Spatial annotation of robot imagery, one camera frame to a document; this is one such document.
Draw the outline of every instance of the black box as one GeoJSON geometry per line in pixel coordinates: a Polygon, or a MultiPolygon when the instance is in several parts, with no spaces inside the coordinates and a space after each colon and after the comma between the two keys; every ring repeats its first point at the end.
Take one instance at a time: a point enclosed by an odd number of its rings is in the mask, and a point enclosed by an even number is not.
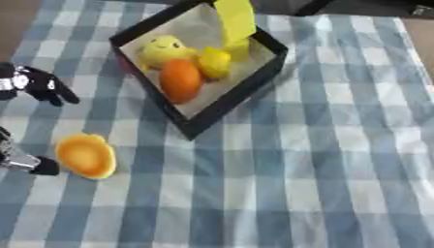
{"type": "MultiPolygon", "coordinates": [[[[150,77],[148,77],[138,68],[131,55],[127,55],[126,51],[124,52],[125,49],[123,50],[123,47],[129,43],[134,43],[136,39],[139,39],[139,37],[141,37],[143,34],[154,30],[156,27],[159,27],[176,17],[183,15],[194,8],[208,8],[208,6],[212,6],[213,2],[214,1],[212,0],[193,0],[181,2],[161,11],[156,15],[153,15],[148,19],[141,21],[132,27],[129,27],[124,31],[121,31],[109,39],[122,67],[128,73],[136,77],[136,79],[147,91],[148,96],[189,140],[194,139],[201,132],[209,128],[214,122],[222,118],[231,109],[242,103],[245,99],[250,97],[254,92],[274,78],[281,71],[288,52],[288,49],[284,45],[276,41],[260,27],[257,27],[258,31],[251,37],[251,41],[252,43],[257,44],[255,45],[257,47],[266,48],[267,52],[272,54],[272,57],[266,60],[266,62],[263,62],[263,65],[255,71],[252,71],[251,74],[249,73],[249,76],[245,77],[234,85],[228,86],[230,89],[222,95],[216,97],[215,100],[210,100],[212,103],[206,107],[203,107],[200,111],[193,114],[192,116],[187,117],[186,114],[181,112],[177,106],[172,104],[165,97],[165,95],[160,91],[158,84],[153,82],[150,77]]],[[[257,64],[257,62],[258,64],[261,63],[259,59],[253,63],[257,64]]]]}

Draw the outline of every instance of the orange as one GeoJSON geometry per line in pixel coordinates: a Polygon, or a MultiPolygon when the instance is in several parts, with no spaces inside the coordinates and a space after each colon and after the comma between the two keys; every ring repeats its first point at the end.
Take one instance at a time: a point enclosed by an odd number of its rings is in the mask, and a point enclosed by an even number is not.
{"type": "Polygon", "coordinates": [[[163,65],[160,86],[171,102],[184,104],[194,99],[201,90],[201,73],[190,60],[172,59],[163,65]]]}

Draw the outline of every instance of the orange bowl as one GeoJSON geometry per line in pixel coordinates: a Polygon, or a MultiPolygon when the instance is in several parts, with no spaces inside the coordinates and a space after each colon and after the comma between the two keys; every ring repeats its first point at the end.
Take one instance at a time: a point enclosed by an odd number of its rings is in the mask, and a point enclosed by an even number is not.
{"type": "Polygon", "coordinates": [[[77,134],[59,141],[55,154],[60,164],[90,179],[107,178],[114,173],[114,150],[103,137],[77,134]]]}

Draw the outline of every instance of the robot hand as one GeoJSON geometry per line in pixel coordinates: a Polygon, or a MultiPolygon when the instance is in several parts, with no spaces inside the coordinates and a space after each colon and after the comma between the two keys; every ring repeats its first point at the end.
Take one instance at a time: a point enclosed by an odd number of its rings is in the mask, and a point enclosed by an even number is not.
{"type": "Polygon", "coordinates": [[[55,75],[32,67],[0,62],[0,101],[16,97],[18,91],[58,107],[63,105],[60,97],[71,104],[79,103],[78,96],[55,75]]]}
{"type": "Polygon", "coordinates": [[[40,175],[59,174],[59,167],[55,161],[25,153],[3,127],[0,127],[0,168],[18,169],[40,175]]]}

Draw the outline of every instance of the yellow lemon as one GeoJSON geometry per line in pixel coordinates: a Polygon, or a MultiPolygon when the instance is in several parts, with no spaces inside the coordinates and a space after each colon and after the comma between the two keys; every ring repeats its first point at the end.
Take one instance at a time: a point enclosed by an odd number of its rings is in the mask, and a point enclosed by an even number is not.
{"type": "Polygon", "coordinates": [[[207,78],[224,78],[231,71],[231,55],[222,49],[207,46],[198,61],[201,72],[207,78]]]}

